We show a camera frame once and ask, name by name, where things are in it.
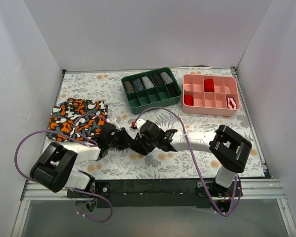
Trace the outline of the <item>black underwear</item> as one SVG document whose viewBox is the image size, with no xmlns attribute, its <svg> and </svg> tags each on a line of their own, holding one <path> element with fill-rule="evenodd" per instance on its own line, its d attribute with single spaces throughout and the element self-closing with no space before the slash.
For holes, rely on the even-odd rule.
<svg viewBox="0 0 296 237">
<path fill-rule="evenodd" d="M 172 97 L 177 97 L 180 94 L 176 90 L 176 86 L 174 83 L 167 84 L 168 91 Z"/>
<path fill-rule="evenodd" d="M 131 150 L 146 156 L 152 152 L 155 147 L 146 137 L 136 136 L 133 145 L 130 147 Z"/>
</svg>

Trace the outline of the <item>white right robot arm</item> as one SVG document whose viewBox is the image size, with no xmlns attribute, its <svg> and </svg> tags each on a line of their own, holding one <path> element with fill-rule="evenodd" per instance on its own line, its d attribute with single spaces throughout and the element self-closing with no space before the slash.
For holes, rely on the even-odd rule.
<svg viewBox="0 0 296 237">
<path fill-rule="evenodd" d="M 220 125 L 210 132 L 184 133 L 176 129 L 162 130 L 155 123 L 139 119 L 135 122 L 136 140 L 140 152 L 144 155 L 155 148 L 164 152 L 179 152 L 193 149 L 212 153 L 221 163 L 213 184 L 214 192 L 219 196 L 231 191 L 231 183 L 237 174 L 244 172 L 252 143 L 231 129 Z"/>
</svg>

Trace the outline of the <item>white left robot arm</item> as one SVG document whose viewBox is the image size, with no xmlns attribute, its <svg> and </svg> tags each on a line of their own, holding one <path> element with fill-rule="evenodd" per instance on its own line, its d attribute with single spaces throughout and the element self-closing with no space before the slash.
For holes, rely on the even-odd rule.
<svg viewBox="0 0 296 237">
<path fill-rule="evenodd" d="M 112 123 L 105 123 L 98 135 L 91 140 L 93 146 L 79 144 L 62 145 L 50 143 L 30 171 L 30 178 L 42 184 L 54 193 L 63 188 L 78 189 L 83 197 L 91 197 L 95 188 L 95 178 L 83 171 L 74 171 L 75 164 L 98 161 L 107 155 L 109 149 L 124 150 L 135 145 L 135 140 L 125 128 L 117 128 Z"/>
</svg>

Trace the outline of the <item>orange camouflage underwear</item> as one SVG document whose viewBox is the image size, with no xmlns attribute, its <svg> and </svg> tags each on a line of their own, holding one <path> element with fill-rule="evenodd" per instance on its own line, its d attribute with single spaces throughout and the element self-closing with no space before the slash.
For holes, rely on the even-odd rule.
<svg viewBox="0 0 296 237">
<path fill-rule="evenodd" d="M 92 138 L 101 133 L 101 127 L 108 118 L 108 105 L 103 100 L 92 101 L 68 98 L 59 106 L 54 106 L 49 118 L 46 137 L 58 142 L 68 142 L 69 136 L 78 141 Z"/>
</svg>

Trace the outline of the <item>brown rolled underwear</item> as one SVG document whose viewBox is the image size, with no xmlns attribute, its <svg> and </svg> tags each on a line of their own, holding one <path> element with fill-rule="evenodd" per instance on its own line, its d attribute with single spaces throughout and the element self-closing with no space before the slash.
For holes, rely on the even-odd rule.
<svg viewBox="0 0 296 237">
<path fill-rule="evenodd" d="M 124 82 L 124 88 L 127 94 L 135 93 L 135 89 L 133 84 L 130 81 L 125 81 Z"/>
</svg>

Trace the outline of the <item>red rolled underwear lower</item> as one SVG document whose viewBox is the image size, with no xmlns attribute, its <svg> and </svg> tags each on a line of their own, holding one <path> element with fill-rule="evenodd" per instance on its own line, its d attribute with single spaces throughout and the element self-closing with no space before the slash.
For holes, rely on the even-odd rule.
<svg viewBox="0 0 296 237">
<path fill-rule="evenodd" d="M 184 104 L 187 106 L 193 106 L 193 96 L 185 94 L 184 95 Z"/>
</svg>

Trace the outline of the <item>black rolled underwear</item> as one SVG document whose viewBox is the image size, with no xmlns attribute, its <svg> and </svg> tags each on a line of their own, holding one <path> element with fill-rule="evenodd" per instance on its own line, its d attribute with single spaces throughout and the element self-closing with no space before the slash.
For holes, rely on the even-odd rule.
<svg viewBox="0 0 296 237">
<path fill-rule="evenodd" d="M 180 94 L 176 90 L 176 86 L 174 83 L 167 84 L 168 91 L 172 97 L 177 97 Z"/>
</svg>

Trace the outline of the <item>blue striped rolled underwear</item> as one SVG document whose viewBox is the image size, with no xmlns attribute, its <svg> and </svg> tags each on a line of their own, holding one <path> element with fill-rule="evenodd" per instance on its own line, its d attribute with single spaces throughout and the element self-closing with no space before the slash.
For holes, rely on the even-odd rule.
<svg viewBox="0 0 296 237">
<path fill-rule="evenodd" d="M 136 92 L 145 90 L 145 86 L 141 79 L 133 80 L 133 86 Z"/>
</svg>

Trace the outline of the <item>grey white striped rolled underwear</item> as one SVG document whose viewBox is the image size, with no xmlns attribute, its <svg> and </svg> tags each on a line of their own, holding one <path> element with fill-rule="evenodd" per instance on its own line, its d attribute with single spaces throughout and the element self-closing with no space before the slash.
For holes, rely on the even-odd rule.
<svg viewBox="0 0 296 237">
<path fill-rule="evenodd" d="M 160 75 L 165 84 L 173 83 L 173 79 L 166 72 L 162 72 Z"/>
</svg>

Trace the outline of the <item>red rolled underwear upper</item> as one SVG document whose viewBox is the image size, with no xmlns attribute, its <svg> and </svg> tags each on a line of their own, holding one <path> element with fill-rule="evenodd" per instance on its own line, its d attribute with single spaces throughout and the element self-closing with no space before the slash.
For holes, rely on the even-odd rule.
<svg viewBox="0 0 296 237">
<path fill-rule="evenodd" d="M 215 92 L 214 80 L 205 79 L 204 80 L 204 91 L 205 92 Z"/>
</svg>

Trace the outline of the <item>red white rolled underwear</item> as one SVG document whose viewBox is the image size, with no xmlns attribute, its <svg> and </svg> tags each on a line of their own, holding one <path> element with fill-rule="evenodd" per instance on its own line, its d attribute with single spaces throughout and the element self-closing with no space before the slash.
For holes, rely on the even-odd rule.
<svg viewBox="0 0 296 237">
<path fill-rule="evenodd" d="M 227 107 L 228 107 L 229 109 L 232 109 L 232 110 L 237 109 L 237 104 L 236 104 L 236 101 L 235 101 L 234 98 L 227 97 L 227 98 L 226 98 L 226 102 L 227 102 Z"/>
</svg>

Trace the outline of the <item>green divided organizer box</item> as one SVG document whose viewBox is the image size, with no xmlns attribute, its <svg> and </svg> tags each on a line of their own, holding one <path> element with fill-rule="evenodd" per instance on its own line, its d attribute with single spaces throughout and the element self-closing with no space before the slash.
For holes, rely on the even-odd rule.
<svg viewBox="0 0 296 237">
<path fill-rule="evenodd" d="M 153 74 L 161 74 L 162 72 L 166 72 L 172 79 L 173 83 L 176 86 L 177 92 L 180 94 L 177 97 L 172 97 L 168 91 L 167 84 L 163 84 L 161 86 L 155 86 L 152 75 Z M 145 89 L 143 91 L 138 91 L 135 93 L 127 94 L 124 88 L 124 82 L 130 81 L 133 84 L 133 80 L 141 79 L 142 77 L 147 76 L 154 84 L 154 88 Z M 131 113 L 134 115 L 140 114 L 147 108 L 151 107 L 167 107 L 174 104 L 177 104 L 182 95 L 182 90 L 177 82 L 172 70 L 170 68 L 164 67 L 160 69 L 150 70 L 143 73 L 137 73 L 130 76 L 125 76 L 121 79 L 121 83 L 126 94 L 126 98 L 128 101 L 128 105 L 130 107 Z"/>
</svg>

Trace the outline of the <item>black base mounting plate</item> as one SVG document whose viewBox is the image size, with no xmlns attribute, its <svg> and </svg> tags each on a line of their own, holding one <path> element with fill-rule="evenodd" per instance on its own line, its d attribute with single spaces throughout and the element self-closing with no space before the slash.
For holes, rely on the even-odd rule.
<svg viewBox="0 0 296 237">
<path fill-rule="evenodd" d="M 194 206 L 211 208 L 199 179 L 98 180 L 96 194 L 113 207 Z"/>
</svg>

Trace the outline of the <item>pink divided organizer box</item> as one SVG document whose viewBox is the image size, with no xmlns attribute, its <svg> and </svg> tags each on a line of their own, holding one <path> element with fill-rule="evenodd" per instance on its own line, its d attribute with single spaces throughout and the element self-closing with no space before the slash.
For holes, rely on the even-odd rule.
<svg viewBox="0 0 296 237">
<path fill-rule="evenodd" d="M 204 80 L 213 79 L 215 92 L 204 91 Z M 184 104 L 184 95 L 193 96 L 193 106 Z M 237 109 L 227 107 L 226 98 L 234 98 Z M 241 108 L 236 79 L 228 76 L 185 74 L 183 77 L 182 110 L 189 114 L 231 117 Z"/>
</svg>

